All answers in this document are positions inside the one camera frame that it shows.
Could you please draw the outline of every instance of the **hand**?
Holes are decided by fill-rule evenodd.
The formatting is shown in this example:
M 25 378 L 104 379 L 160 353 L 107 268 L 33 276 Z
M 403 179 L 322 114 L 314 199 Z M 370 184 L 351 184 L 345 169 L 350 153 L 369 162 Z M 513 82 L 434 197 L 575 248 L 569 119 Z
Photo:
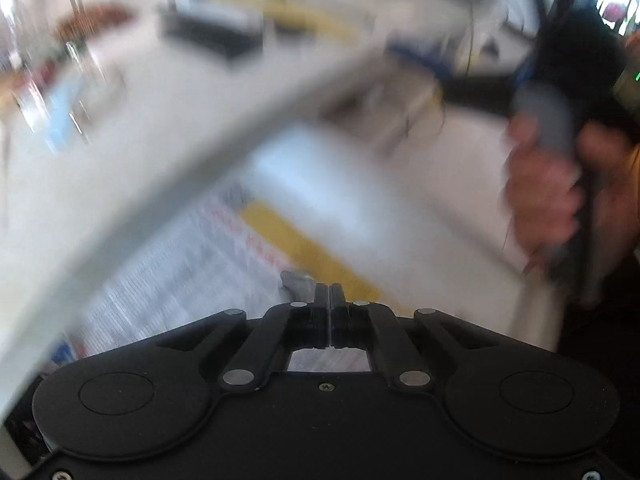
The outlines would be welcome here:
M 531 119 L 514 118 L 508 133 L 516 142 L 505 188 L 512 228 L 531 263 L 543 266 L 544 249 L 564 244 L 578 229 L 575 214 L 584 203 L 575 187 L 580 170 L 572 161 L 536 148 Z M 596 229 L 606 251 L 604 266 L 612 270 L 640 234 L 638 196 L 628 170 L 630 147 L 623 134 L 594 123 L 585 126 L 577 142 L 580 160 L 606 180 L 596 197 Z

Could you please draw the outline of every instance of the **yellow stripe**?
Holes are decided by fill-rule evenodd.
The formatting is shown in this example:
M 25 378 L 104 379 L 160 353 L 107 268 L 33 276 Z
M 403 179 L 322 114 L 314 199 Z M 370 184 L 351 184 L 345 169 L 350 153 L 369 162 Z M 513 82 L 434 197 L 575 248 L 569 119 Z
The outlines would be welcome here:
M 347 22 L 315 7 L 292 0 L 220 0 L 260 9 L 268 18 L 291 28 L 322 34 L 347 44 L 355 43 L 356 31 Z
M 251 202 L 240 216 L 262 238 L 285 253 L 293 265 L 309 272 L 317 282 L 341 283 L 348 301 L 380 301 L 379 290 L 302 235 L 265 203 Z

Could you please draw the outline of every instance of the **white table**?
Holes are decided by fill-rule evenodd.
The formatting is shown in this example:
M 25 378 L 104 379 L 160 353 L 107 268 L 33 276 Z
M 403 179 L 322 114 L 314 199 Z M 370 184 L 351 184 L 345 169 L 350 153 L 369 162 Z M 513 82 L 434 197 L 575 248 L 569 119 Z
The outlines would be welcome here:
M 390 8 L 389 0 L 350 1 L 382 18 Z M 394 12 L 431 34 L 466 23 L 466 9 L 451 2 L 395 3 Z M 89 145 L 61 155 L 12 124 L 10 222 L 0 238 L 0 420 L 60 331 L 153 232 L 263 139 L 371 67 L 393 23 L 378 25 L 349 47 L 267 46 L 234 70 L 208 53 L 152 42 L 120 61 L 126 101 L 92 128 Z

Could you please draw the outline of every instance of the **finger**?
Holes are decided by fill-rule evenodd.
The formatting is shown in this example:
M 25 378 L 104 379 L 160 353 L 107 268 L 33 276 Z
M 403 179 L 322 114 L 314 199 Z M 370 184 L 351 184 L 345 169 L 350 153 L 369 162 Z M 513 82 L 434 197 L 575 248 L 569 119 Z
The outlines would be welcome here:
M 516 115 L 507 126 L 507 134 L 520 147 L 533 147 L 538 138 L 538 126 L 535 118 L 522 114 Z
M 569 190 L 577 181 L 579 168 L 568 160 L 543 150 L 523 153 L 516 150 L 508 160 L 510 178 L 513 180 L 538 180 L 541 184 L 557 183 Z
M 541 248 L 558 247 L 569 241 L 578 230 L 578 222 L 574 218 L 549 220 L 516 215 L 513 229 L 518 243 L 532 255 Z
M 629 151 L 621 132 L 600 124 L 587 124 L 578 136 L 578 154 L 585 165 L 612 177 L 624 173 Z
M 544 269 L 547 261 L 548 251 L 545 251 L 544 248 L 540 247 L 539 250 L 535 251 L 529 257 L 529 265 L 527 266 L 527 269 Z
M 523 216 L 548 215 L 569 219 L 584 203 L 580 189 L 567 191 L 558 184 L 542 186 L 536 181 L 510 180 L 504 187 L 504 196 L 509 206 Z

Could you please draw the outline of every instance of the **circular pad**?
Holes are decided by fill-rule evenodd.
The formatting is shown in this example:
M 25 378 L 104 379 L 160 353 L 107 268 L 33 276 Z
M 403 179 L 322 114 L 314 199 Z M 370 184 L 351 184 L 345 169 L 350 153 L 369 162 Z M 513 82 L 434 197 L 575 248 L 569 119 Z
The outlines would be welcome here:
M 151 381 L 130 373 L 104 374 L 80 388 L 80 402 L 102 415 L 124 415 L 145 406 L 154 396 Z
M 596 446 L 620 402 L 595 370 L 549 352 L 469 351 L 447 382 L 445 405 L 462 430 L 518 459 L 560 458 Z
M 163 452 L 195 431 L 211 404 L 190 354 L 131 346 L 62 367 L 33 396 L 36 423 L 65 453 L 88 460 Z

